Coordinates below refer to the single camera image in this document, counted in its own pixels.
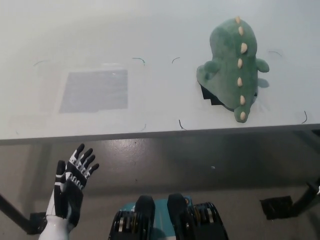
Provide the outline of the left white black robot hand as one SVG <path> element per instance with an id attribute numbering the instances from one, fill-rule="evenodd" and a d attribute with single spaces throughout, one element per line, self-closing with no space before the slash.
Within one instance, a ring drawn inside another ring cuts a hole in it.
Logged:
<path id="1" fill-rule="evenodd" d="M 83 152 L 80 144 L 68 161 L 57 163 L 55 181 L 45 213 L 46 225 L 40 240 L 68 240 L 70 232 L 78 225 L 83 202 L 83 190 L 88 179 L 99 168 L 93 163 L 93 149 Z"/>

